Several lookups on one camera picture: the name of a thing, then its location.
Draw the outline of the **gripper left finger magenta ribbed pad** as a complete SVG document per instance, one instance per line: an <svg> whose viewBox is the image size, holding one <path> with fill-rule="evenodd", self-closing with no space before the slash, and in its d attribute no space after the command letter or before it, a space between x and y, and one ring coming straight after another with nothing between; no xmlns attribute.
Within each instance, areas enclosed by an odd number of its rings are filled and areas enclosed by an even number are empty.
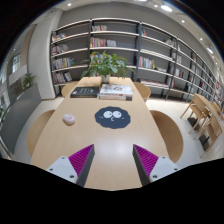
<svg viewBox="0 0 224 224"><path fill-rule="evenodd" d="M91 144L69 157L59 157L47 168L47 171L83 187L86 183L94 155L94 145Z"/></svg>

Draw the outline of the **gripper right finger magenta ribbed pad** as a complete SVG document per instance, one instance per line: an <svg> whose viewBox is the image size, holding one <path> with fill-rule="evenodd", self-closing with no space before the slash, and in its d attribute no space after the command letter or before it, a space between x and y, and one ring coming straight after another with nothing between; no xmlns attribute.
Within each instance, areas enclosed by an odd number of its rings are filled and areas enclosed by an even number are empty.
<svg viewBox="0 0 224 224"><path fill-rule="evenodd" d="M136 144L133 145L132 154L143 186L179 170L179 168L168 157L158 157Z"/></svg>

